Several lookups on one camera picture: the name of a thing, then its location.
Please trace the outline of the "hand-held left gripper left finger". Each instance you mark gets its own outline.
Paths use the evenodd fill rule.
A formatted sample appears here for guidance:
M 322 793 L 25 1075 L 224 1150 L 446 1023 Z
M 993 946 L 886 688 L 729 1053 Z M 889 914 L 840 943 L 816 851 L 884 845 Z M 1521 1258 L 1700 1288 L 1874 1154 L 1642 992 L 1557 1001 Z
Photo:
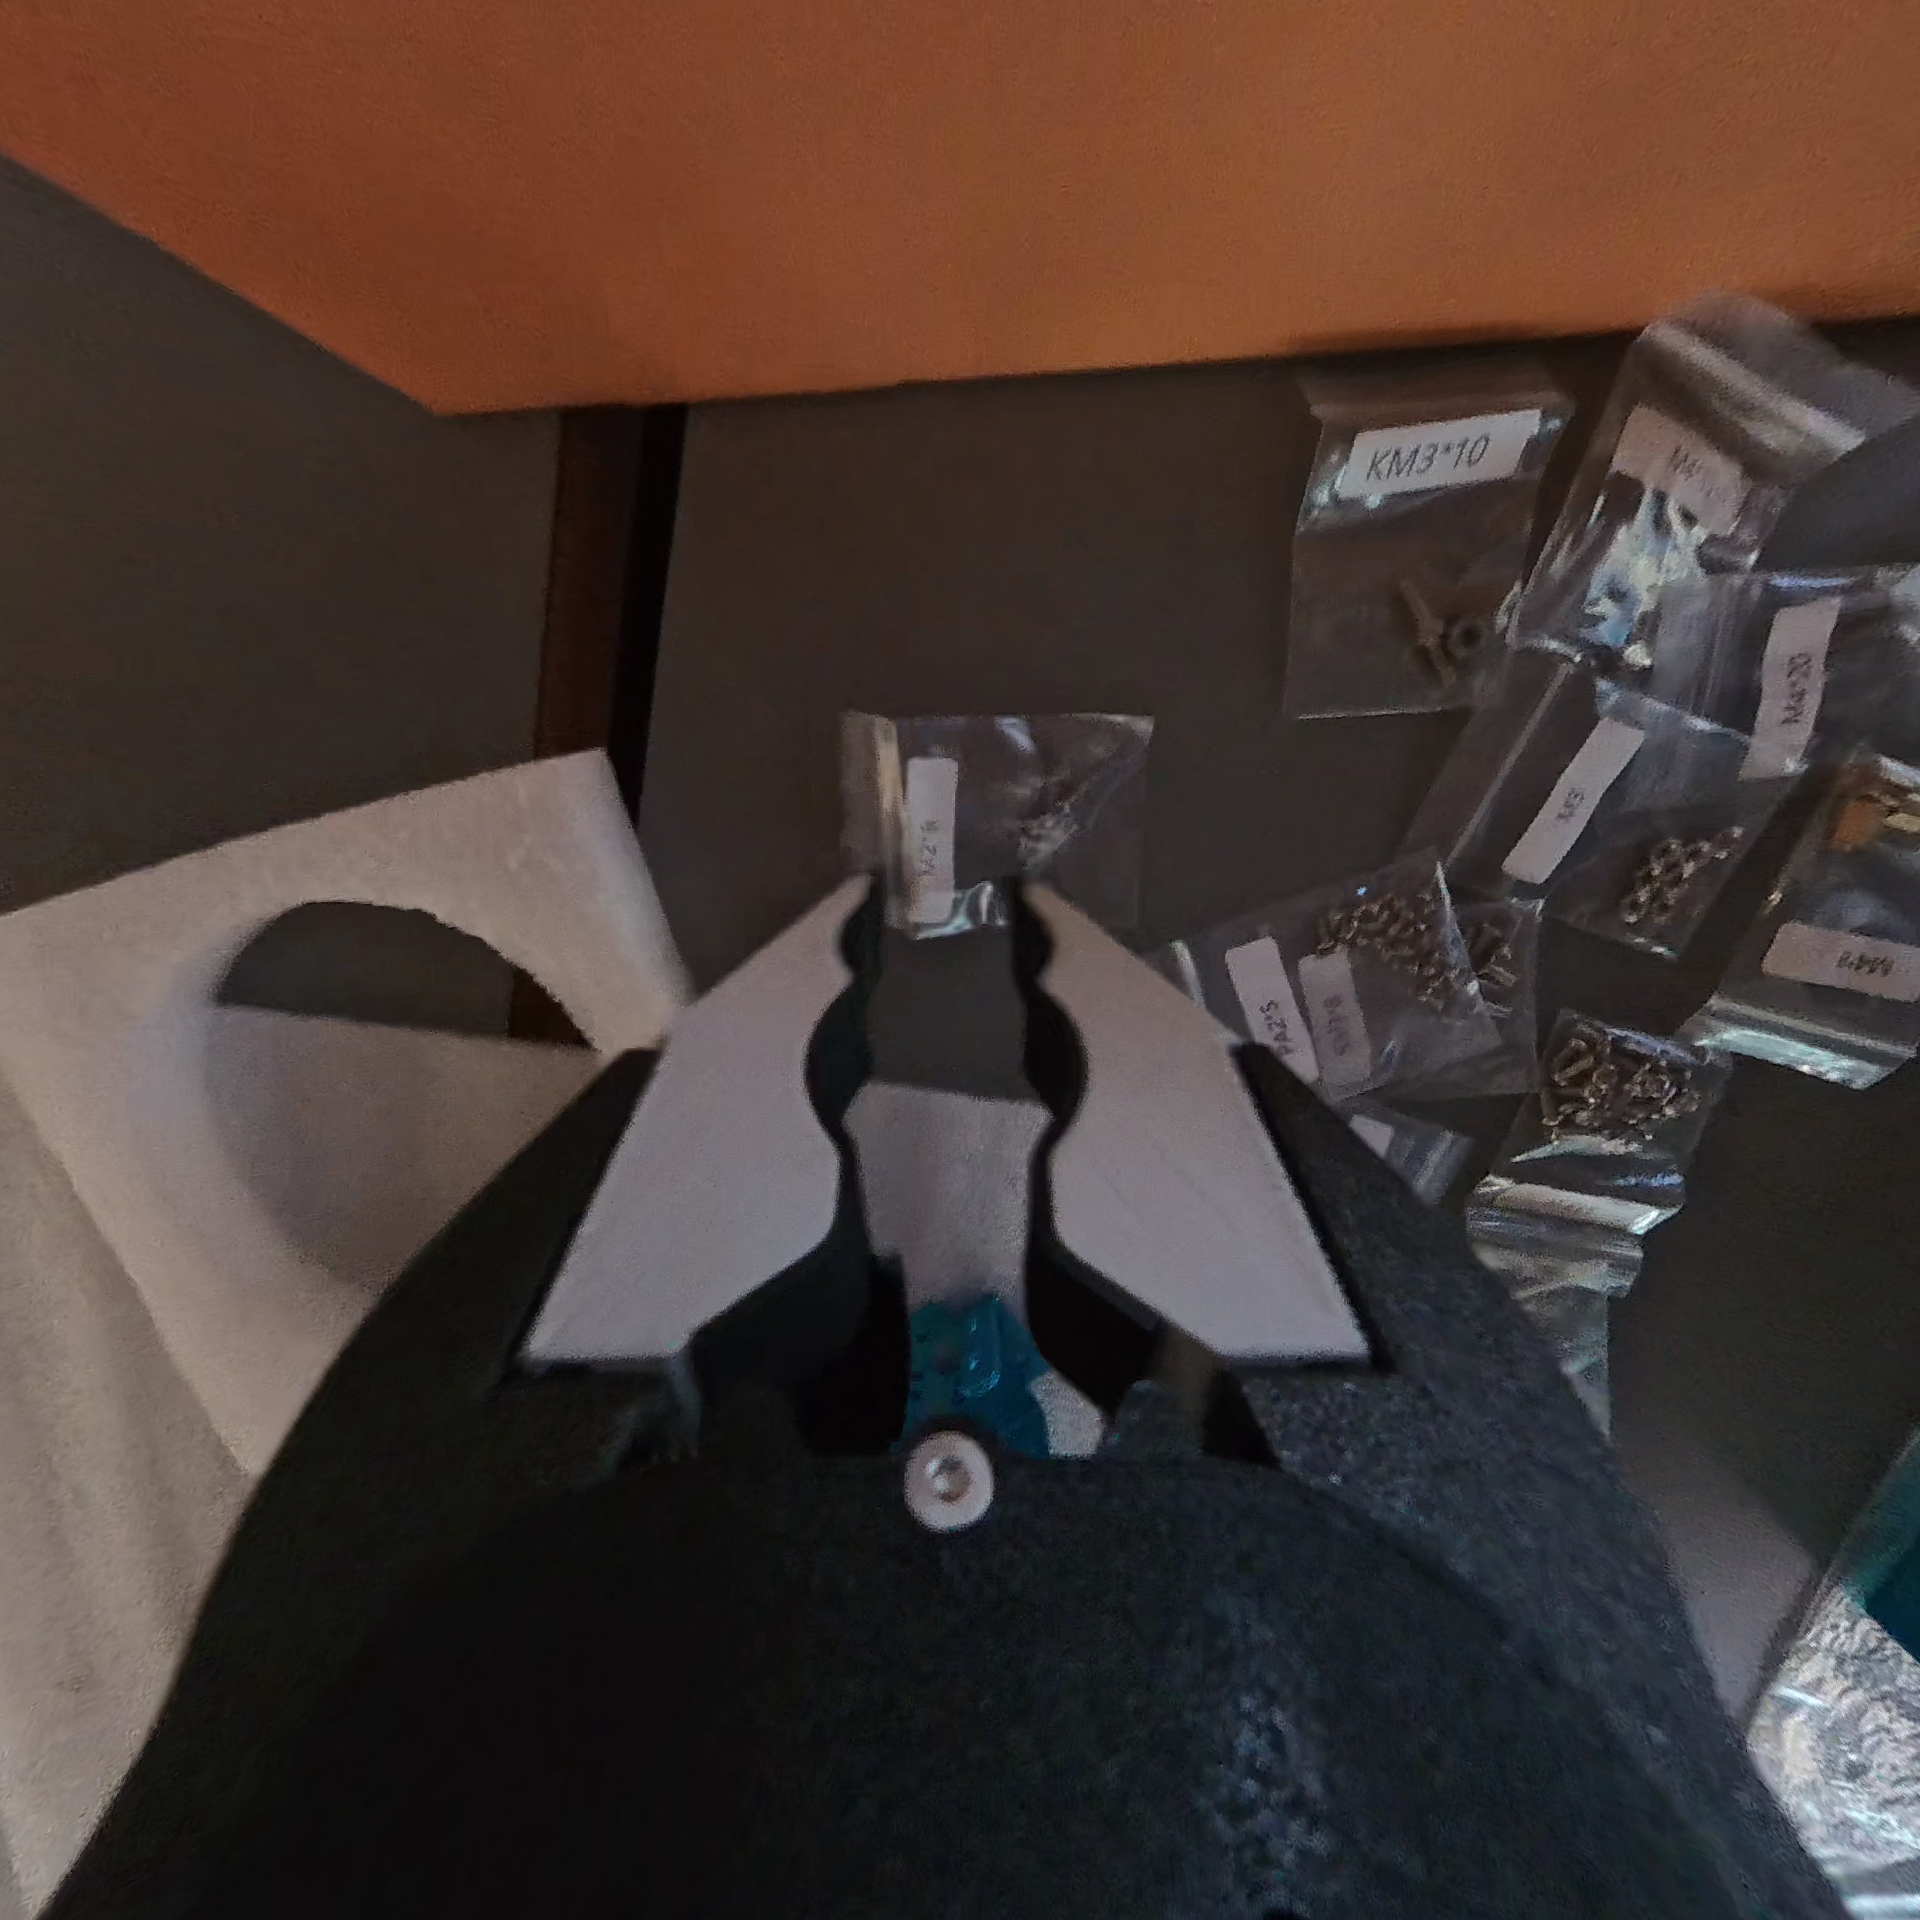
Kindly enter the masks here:
M 687 1443 L 734 1398 L 767 1395 L 812 1450 L 896 1450 L 910 1309 L 847 1128 L 872 1080 L 882 947 L 879 883 L 844 879 L 672 1023 L 518 1376 L 637 1382 Z

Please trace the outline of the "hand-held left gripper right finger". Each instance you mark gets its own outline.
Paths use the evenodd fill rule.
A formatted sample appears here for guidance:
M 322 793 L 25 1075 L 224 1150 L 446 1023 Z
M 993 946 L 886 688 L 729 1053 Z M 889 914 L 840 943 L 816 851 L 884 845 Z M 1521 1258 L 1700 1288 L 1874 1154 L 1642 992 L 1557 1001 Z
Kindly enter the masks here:
M 1109 1429 L 1146 1385 L 1201 1455 L 1276 1455 L 1262 1392 L 1374 1343 L 1233 1041 L 1044 881 L 1024 883 L 1024 1317 Z

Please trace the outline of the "dark grey desk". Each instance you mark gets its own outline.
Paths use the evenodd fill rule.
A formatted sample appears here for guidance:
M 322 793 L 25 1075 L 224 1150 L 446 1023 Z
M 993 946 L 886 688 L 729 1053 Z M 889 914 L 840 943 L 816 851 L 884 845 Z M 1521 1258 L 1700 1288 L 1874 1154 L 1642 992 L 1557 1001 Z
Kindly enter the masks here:
M 576 447 L 582 735 L 701 987 L 833 877 L 849 705 L 1153 712 L 1151 942 L 1354 872 L 1449 721 L 1279 717 L 1308 441 L 1272 363 L 434 417 L 5 160 L 5 912 L 542 752 Z M 1738 1710 L 1916 1426 L 1916 1065 L 1738 1063 L 1690 1181 L 1616 1440 Z

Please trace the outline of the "white foam sheet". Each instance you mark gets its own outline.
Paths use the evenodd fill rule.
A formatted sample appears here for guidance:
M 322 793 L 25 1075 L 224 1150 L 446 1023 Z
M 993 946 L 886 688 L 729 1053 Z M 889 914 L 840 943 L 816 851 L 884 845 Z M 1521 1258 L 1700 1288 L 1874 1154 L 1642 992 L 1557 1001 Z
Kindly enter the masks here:
M 418 909 L 537 966 L 599 1073 L 382 1288 L 236 1174 L 200 1015 L 254 927 Z M 926 1527 L 910 1450 L 780 1398 L 695 1442 L 517 1352 L 647 1061 L 654 883 L 599 757 L 333 810 L 5 917 L 5 1075 L 250 1499 L 146 1742 L 48 1915 L 1047 1915 L 1125 1821 L 1065 1710 L 1100 1455 L 1001 1453 Z

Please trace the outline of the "pile of small hardware bags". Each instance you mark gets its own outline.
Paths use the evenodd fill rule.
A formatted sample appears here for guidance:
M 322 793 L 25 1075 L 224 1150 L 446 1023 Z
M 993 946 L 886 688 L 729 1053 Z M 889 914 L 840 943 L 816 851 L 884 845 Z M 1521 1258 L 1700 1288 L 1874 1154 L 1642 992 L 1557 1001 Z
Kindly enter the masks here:
M 1708 294 L 1573 398 L 1527 359 L 1309 371 L 1294 721 L 1463 712 L 1397 851 L 1172 938 L 1165 974 L 1429 1192 L 1512 1098 L 1477 1251 L 1609 1419 L 1614 1309 L 1734 1061 L 1916 1061 L 1916 354 Z

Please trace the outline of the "orange cardboard box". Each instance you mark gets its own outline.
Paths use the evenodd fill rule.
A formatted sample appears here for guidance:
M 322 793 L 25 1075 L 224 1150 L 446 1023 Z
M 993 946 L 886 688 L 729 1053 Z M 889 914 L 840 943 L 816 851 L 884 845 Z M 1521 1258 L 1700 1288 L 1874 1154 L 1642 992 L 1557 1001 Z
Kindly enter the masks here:
M 438 414 L 1916 313 L 1918 3 L 5 1 L 5 154 Z

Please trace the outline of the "teal metal bracket block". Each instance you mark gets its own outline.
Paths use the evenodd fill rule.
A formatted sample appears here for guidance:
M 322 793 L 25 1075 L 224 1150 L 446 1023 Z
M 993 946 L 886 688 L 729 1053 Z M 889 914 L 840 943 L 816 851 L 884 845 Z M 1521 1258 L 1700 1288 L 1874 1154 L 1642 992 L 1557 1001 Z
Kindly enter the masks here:
M 1050 1455 L 1038 1392 L 1047 1370 L 1024 1321 L 997 1290 L 911 1306 L 897 1447 L 964 1426 L 984 1432 L 1001 1453 Z

